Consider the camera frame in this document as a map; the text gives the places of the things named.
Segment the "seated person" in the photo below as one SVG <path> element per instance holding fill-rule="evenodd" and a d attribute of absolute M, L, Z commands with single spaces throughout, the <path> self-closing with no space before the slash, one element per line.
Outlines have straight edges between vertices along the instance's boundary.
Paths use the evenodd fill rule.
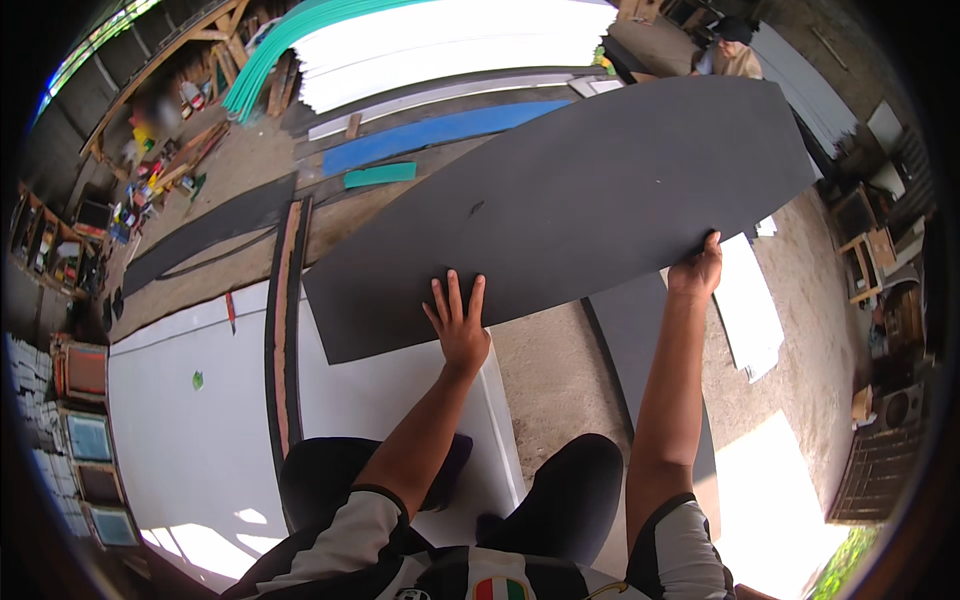
<path fill-rule="evenodd" d="M 754 32 L 738 16 L 725 16 L 713 28 L 716 35 L 707 50 L 694 53 L 690 75 L 734 75 L 763 79 L 763 70 L 750 48 Z"/>
<path fill-rule="evenodd" d="M 472 448 L 456 433 L 467 391 L 487 359 L 480 325 L 486 280 L 461 299 L 456 272 L 432 281 L 423 305 L 444 352 L 437 382 L 383 443 L 316 438 L 290 449 L 280 499 L 294 533 L 223 598 L 266 600 L 733 600 L 730 572 L 693 495 L 702 422 L 701 369 L 720 233 L 673 266 L 660 339 L 627 470 L 623 580 L 589 568 L 610 533 L 623 457 L 597 434 L 571 441 L 538 469 L 510 515 L 480 515 L 476 545 L 435 548 L 414 527 L 443 510 Z"/>

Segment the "green foam strip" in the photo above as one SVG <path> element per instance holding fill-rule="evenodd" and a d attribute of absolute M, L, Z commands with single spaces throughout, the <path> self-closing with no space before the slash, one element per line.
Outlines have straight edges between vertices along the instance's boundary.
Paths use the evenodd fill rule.
<path fill-rule="evenodd" d="M 233 87 L 224 98 L 224 107 L 239 113 L 241 123 L 250 118 L 253 104 L 283 52 L 297 40 L 334 23 L 346 21 L 372 12 L 432 0 L 305 0 L 296 5 L 277 22 L 256 51 L 240 70 Z"/>
<path fill-rule="evenodd" d="M 416 176 L 416 162 L 398 162 L 395 164 L 385 164 L 382 167 L 371 167 L 361 171 L 350 171 L 344 175 L 344 187 L 351 188 L 361 185 L 374 185 L 375 183 L 410 181 Z"/>

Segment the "striped jersey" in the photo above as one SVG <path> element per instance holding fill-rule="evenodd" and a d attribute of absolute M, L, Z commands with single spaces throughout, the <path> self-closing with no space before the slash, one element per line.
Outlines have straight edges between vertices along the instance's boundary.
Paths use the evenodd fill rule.
<path fill-rule="evenodd" d="M 403 555 L 403 504 L 389 491 L 354 489 L 323 530 L 298 531 L 264 555 L 223 597 L 296 600 L 734 600 L 730 572 L 709 540 L 692 493 L 650 517 L 624 579 L 570 561 L 454 546 Z"/>

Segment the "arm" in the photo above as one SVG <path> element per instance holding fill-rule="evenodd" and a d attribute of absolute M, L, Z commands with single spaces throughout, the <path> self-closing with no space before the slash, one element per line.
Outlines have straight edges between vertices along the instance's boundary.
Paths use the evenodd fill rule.
<path fill-rule="evenodd" d="M 627 543 L 666 500 L 693 492 L 693 459 L 700 442 L 704 319 L 720 282 L 720 232 L 704 251 L 670 268 L 660 338 L 627 470 Z"/>
<path fill-rule="evenodd" d="M 439 280 L 431 282 L 437 303 L 423 310 L 437 330 L 446 364 L 437 382 L 374 452 L 354 485 L 374 484 L 399 496 L 413 519 L 444 463 L 467 391 L 490 351 L 490 335 L 480 325 L 486 280 L 477 276 L 468 314 L 460 298 L 457 272 L 447 272 L 449 305 Z"/>
<path fill-rule="evenodd" d="M 703 54 L 700 55 L 700 58 L 694 55 L 693 69 L 690 71 L 690 75 L 709 75 L 713 72 L 713 49 L 714 44 L 710 44 L 706 50 L 702 51 Z"/>

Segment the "black cap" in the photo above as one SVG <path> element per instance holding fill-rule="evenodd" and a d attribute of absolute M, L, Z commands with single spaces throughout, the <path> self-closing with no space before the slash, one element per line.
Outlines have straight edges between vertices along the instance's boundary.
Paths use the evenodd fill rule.
<path fill-rule="evenodd" d="M 754 32 L 750 25 L 738 16 L 723 17 L 713 28 L 713 32 L 726 41 L 738 41 L 747 46 L 754 38 Z"/>

